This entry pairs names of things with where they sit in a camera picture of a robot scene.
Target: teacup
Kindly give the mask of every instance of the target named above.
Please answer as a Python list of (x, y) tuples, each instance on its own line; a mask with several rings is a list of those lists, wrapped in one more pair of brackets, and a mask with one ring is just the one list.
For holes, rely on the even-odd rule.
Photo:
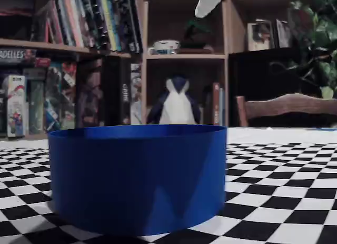
[(160, 40), (148, 49), (148, 54), (177, 54), (180, 42), (177, 40)]

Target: wooden bookshelf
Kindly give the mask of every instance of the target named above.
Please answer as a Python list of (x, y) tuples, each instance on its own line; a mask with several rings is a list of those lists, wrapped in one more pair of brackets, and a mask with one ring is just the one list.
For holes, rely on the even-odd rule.
[(37, 49), (37, 50), (49, 51), (49, 52), (63, 52), (63, 53), (70, 52), (70, 53), (76, 53), (79, 55), (102, 54), (102, 55), (107, 55), (107, 56), (118, 56), (118, 57), (124, 57), (124, 58), (131, 57), (131, 55), (128, 53), (98, 51), (94, 49), (77, 47), (77, 46), (51, 44), (51, 43), (34, 42), (34, 41), (7, 40), (3, 38), (0, 38), (0, 46), (32, 48), (32, 49)]
[(152, 91), (157, 91), (157, 87), (163, 84), (161, 74), (167, 73), (172, 66), (181, 67), (182, 73), (197, 66), (200, 72), (196, 76), (197, 79), (192, 80), (198, 80), (202, 84), (209, 79), (210, 73), (214, 72), (210, 72), (210, 68), (214, 65), (219, 66), (218, 62), (222, 62), (216, 70), (215, 77), (224, 84), (225, 118), (226, 123), (229, 124), (230, 85), (228, 81), (231, 75), (228, 73), (228, 55), (246, 51), (247, 23), (254, 22), (257, 18), (287, 20), (287, 8), (291, 1), (296, 0), (224, 0), (210, 15), (211, 28), (216, 34), (207, 42), (214, 48), (214, 54), (148, 55), (146, 50), (154, 41), (180, 40), (184, 23), (194, 16), (197, 1), (138, 0), (140, 13), (143, 15), (141, 21), (145, 50), (142, 67), (143, 122), (146, 120), (149, 107), (154, 103), (152, 98), (156, 97)]
[(147, 60), (160, 60), (160, 59), (196, 59), (196, 60), (208, 60), (208, 59), (216, 59), (216, 60), (224, 60), (226, 55), (224, 54), (174, 54), (174, 55), (145, 55)]

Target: book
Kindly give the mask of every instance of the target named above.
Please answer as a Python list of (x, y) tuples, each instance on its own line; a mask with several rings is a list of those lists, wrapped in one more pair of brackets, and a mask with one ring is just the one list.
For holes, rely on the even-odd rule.
[(131, 124), (142, 124), (142, 74), (141, 64), (131, 64), (131, 84), (130, 84), (130, 115)]
[(110, 19), (111, 19), (112, 33), (113, 33), (113, 36), (116, 42), (116, 49), (117, 51), (121, 51), (122, 46), (121, 46), (121, 41), (118, 35), (117, 26), (116, 26), (116, 19), (119, 20), (119, 18), (114, 15), (113, 4), (111, 0), (106, 0), (106, 1), (107, 1), (107, 7), (108, 7)]
[(105, 125), (130, 124), (130, 73), (130, 59), (105, 58), (102, 73)]
[(49, 6), (43, 6), (33, 17), (33, 26), (31, 33), (31, 41), (48, 42), (48, 24)]
[(6, 92), (0, 89), (0, 136), (7, 135)]
[(116, 30), (116, 35), (119, 38), (119, 45), (120, 45), (120, 51), (128, 51), (127, 49), (127, 40), (125, 39), (124, 36), (124, 31), (121, 23), (121, 13), (120, 10), (118, 9), (118, 0), (110, 0), (111, 2), (111, 9), (112, 9), (112, 15), (113, 15), (113, 20), (115, 23), (115, 30)]
[(36, 50), (20, 48), (0, 48), (1, 65), (34, 65)]
[(76, 127), (91, 127), (104, 124), (100, 103), (103, 98), (101, 74), (103, 59), (99, 58), (78, 64), (78, 83), (76, 84)]
[(137, 44), (137, 53), (143, 52), (143, 44), (142, 44), (142, 29), (140, 26), (140, 21), (138, 17), (138, 8), (136, 0), (129, 0), (130, 9), (131, 9), (131, 19), (133, 24), (133, 30), (136, 38)]
[(223, 110), (223, 107), (224, 107), (223, 94), (224, 94), (223, 88), (221, 87), (220, 92), (219, 92), (219, 125), (223, 125), (223, 119), (224, 119), (224, 116), (223, 116), (223, 113), (222, 113), (222, 110)]
[(71, 38), (75, 46), (80, 46), (81, 42), (75, 26), (75, 18), (73, 15), (71, 1), (70, 0), (62, 0), (62, 1), (65, 7), (67, 20), (69, 21)]
[(98, 35), (96, 23), (95, 23), (94, 12), (91, 7), (91, 1), (82, 0), (82, 3), (84, 7), (85, 19), (86, 19), (86, 22), (88, 24), (88, 29), (89, 29), (89, 39), (91, 42), (93, 42), (93, 47), (99, 49), (101, 47), (100, 38)]
[(61, 80), (62, 63), (52, 62), (48, 68), (45, 84), (45, 131), (57, 131), (61, 128)]
[(22, 70), (27, 80), (44, 81), (46, 79), (47, 69), (44, 67), (29, 67)]
[(9, 138), (25, 135), (25, 103), (25, 77), (10, 75), (7, 93), (7, 136)]
[(60, 20), (57, 13), (56, 3), (54, 0), (49, 1), (49, 17), (55, 31), (55, 43), (64, 44)]
[(134, 44), (135, 44), (135, 53), (139, 53), (140, 46), (139, 46), (139, 42), (137, 39), (136, 24), (135, 24), (135, 18), (133, 15), (133, 11), (132, 11), (131, 0), (125, 0), (125, 2), (127, 3), (127, 6), (128, 6), (128, 13), (129, 13), (128, 17), (129, 17), (129, 23), (130, 23), (130, 27), (131, 27), (131, 31), (133, 35)]
[(218, 82), (213, 83), (213, 105), (212, 105), (212, 121), (214, 125), (220, 125), (219, 115), (219, 95), (220, 95), (220, 84)]
[(104, 12), (101, 0), (90, 0), (94, 12), (95, 24), (97, 26), (100, 47), (103, 50), (111, 50), (111, 43), (108, 36), (106, 24), (104, 22)]
[(72, 37), (71, 26), (66, 14), (66, 8), (63, 0), (56, 0), (56, 6), (59, 8), (59, 13), (61, 15), (62, 29), (65, 33), (65, 43), (75, 46), (75, 41)]
[(89, 27), (86, 21), (82, 0), (75, 0), (75, 2), (77, 7), (78, 22), (80, 24), (83, 45), (85, 47), (94, 47), (94, 40), (91, 39), (89, 35)]
[(120, 12), (120, 30), (122, 38), (127, 46), (126, 50), (136, 53), (136, 38), (132, 28), (131, 12), (128, 0), (114, 0)]
[(116, 39), (112, 29), (111, 15), (108, 9), (107, 0), (100, 0), (100, 7), (102, 8), (103, 11), (104, 22), (111, 44), (111, 51), (117, 51)]
[(62, 63), (61, 91), (63, 95), (61, 106), (61, 129), (75, 128), (75, 94), (76, 94), (76, 63)]
[(29, 92), (29, 134), (42, 134), (44, 133), (44, 82), (30, 81)]
[(77, 6), (75, 0), (70, 0), (71, 16), (74, 24), (74, 35), (76, 40), (76, 46), (84, 47), (82, 32), (80, 28), (80, 18), (77, 12)]

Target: table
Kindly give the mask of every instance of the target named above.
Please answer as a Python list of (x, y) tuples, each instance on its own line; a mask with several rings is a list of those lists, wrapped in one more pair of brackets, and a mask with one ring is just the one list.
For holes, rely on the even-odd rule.
[(190, 229), (135, 239), (63, 221), (53, 210), (47, 142), (2, 142), (0, 243), (335, 243), (337, 133), (230, 129), (228, 141), (223, 210)]

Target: book spine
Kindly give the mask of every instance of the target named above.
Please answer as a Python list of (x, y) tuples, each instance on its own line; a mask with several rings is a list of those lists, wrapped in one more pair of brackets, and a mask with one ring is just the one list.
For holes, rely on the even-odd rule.
[(0, 89), (0, 136), (7, 133), (6, 113), (6, 94), (4, 89)]
[(68, 42), (68, 39), (67, 39), (67, 34), (64, 30), (65, 26), (64, 26), (64, 23), (62, 21), (61, 9), (60, 9), (59, 2), (57, 0), (54, 0), (54, 2), (55, 2), (55, 8), (56, 8), (56, 14), (57, 14), (58, 22), (60, 23), (60, 30), (61, 30), (61, 34), (62, 34), (63, 43), (65, 45), (69, 45), (69, 42)]
[(75, 0), (78, 14), (78, 22), (80, 24), (83, 44), (85, 47), (93, 47), (94, 41), (89, 36), (89, 27), (86, 22), (85, 12), (82, 0)]
[(111, 43), (111, 51), (117, 51), (116, 40), (112, 29), (111, 17), (107, 5), (107, 0), (101, 0), (101, 7), (103, 10), (104, 22), (106, 25), (107, 33)]
[(135, 29), (135, 23), (134, 23), (134, 18), (132, 15), (132, 8), (131, 8), (131, 1), (127, 0), (127, 5), (128, 5), (128, 13), (129, 13), (129, 17), (130, 17), (130, 23), (131, 23), (131, 29), (132, 29), (132, 35), (133, 35), (133, 39), (134, 39), (134, 43), (136, 46), (136, 53), (139, 53), (139, 43), (137, 41), (137, 35), (136, 35), (136, 29)]
[(219, 94), (220, 85), (218, 82), (213, 83), (213, 111), (212, 119), (214, 125), (219, 125)]
[(222, 126), (226, 126), (226, 94), (225, 91), (223, 91), (223, 95), (222, 95)]
[(110, 19), (111, 19), (111, 25), (112, 25), (112, 32), (115, 38), (115, 42), (116, 42), (116, 48), (117, 51), (121, 51), (122, 47), (121, 47), (121, 41), (118, 35), (118, 31), (117, 31), (117, 26), (116, 26), (116, 17), (114, 15), (114, 11), (113, 11), (113, 4), (111, 2), (111, 0), (106, 0), (107, 1), (107, 7), (109, 10), (109, 14), (110, 14)]
[(120, 60), (120, 123), (121, 125), (129, 125), (131, 121), (130, 117), (130, 73), (131, 65), (127, 59), (121, 58)]
[(84, 47), (81, 28), (80, 28), (80, 18), (77, 13), (77, 6), (76, 6), (75, 0), (70, 0), (70, 7), (71, 7), (72, 19), (73, 19), (74, 27), (75, 27), (76, 43), (78, 43), (78, 46)]
[(102, 59), (78, 65), (78, 78), (76, 97), (76, 127), (99, 126), (99, 102), (103, 93), (100, 89), (102, 74)]
[(142, 33), (141, 33), (141, 26), (139, 24), (138, 18), (138, 9), (137, 9), (137, 2), (136, 0), (129, 0), (130, 3), (130, 10), (131, 10), (131, 19), (133, 24), (133, 30), (136, 37), (137, 43), (137, 52), (143, 52), (143, 44), (142, 44)]
[(54, 29), (52, 27), (52, 22), (51, 22), (51, 19), (50, 19), (49, 16), (47, 17), (47, 29), (48, 29), (48, 33), (47, 33), (48, 42), (55, 44), (55, 32), (54, 32)]
[(20, 137), (25, 135), (24, 127), (26, 103), (25, 77), (10, 75), (8, 77), (7, 98), (7, 136)]
[(66, 36), (66, 43), (68, 45), (74, 46), (75, 42), (73, 41), (71, 32), (70, 32), (70, 22), (68, 20), (68, 17), (66, 15), (66, 9), (65, 9), (65, 5), (63, 3), (63, 0), (56, 0), (56, 4), (58, 4), (58, 7), (60, 8), (60, 15), (61, 15), (61, 21), (62, 21), (62, 26), (63, 26), (63, 30), (65, 32), (65, 36)]
[(43, 131), (43, 101), (44, 101), (44, 82), (43, 81), (31, 81), (31, 90), (29, 98), (29, 133), (30, 134), (42, 134)]
[(52, 62), (45, 83), (45, 131), (57, 131), (61, 128), (61, 79), (62, 64)]
[(100, 38), (100, 46), (104, 50), (111, 50), (111, 43), (104, 22), (104, 14), (101, 0), (91, 0), (91, 6), (95, 15), (94, 18), (98, 30), (98, 36)]
[(113, 18), (116, 25), (116, 34), (120, 40), (120, 47), (121, 51), (127, 51), (127, 39), (124, 36), (124, 28), (121, 24), (121, 14), (120, 10), (118, 9), (118, 0), (110, 0), (112, 11), (113, 11)]
[(56, 5), (54, 0), (49, 1), (49, 17), (51, 19), (51, 27), (55, 35), (55, 43), (63, 44), (62, 32), (60, 27), (60, 22), (58, 20)]
[(61, 129), (75, 128), (76, 63), (62, 64), (61, 90), (64, 101), (61, 108)]
[(33, 20), (31, 41), (48, 42), (48, 6), (42, 7)]
[(85, 13), (85, 19), (88, 24), (90, 41), (93, 43), (93, 47), (100, 48), (100, 38), (98, 36), (98, 30), (95, 23), (95, 17), (91, 6), (91, 1), (82, 0), (82, 4)]
[(69, 29), (70, 29), (70, 34), (71, 34), (72, 40), (75, 43), (75, 46), (80, 46), (80, 42), (79, 42), (77, 32), (76, 32), (71, 2), (70, 2), (70, 0), (63, 0), (63, 4), (64, 4), (65, 10), (66, 10), (66, 16), (67, 16), (68, 21), (69, 21), (69, 26), (70, 26)]
[(130, 6), (127, 1), (128, 0), (115, 0), (121, 15), (120, 31), (126, 39), (127, 49), (132, 53), (136, 53), (136, 38), (132, 30)]
[(36, 50), (0, 48), (0, 64), (4, 65), (34, 65)]
[(222, 125), (223, 123), (222, 109), (223, 109), (223, 88), (221, 87), (219, 93), (219, 125)]
[(142, 76), (141, 64), (131, 64), (130, 83), (130, 116), (131, 124), (142, 124)]

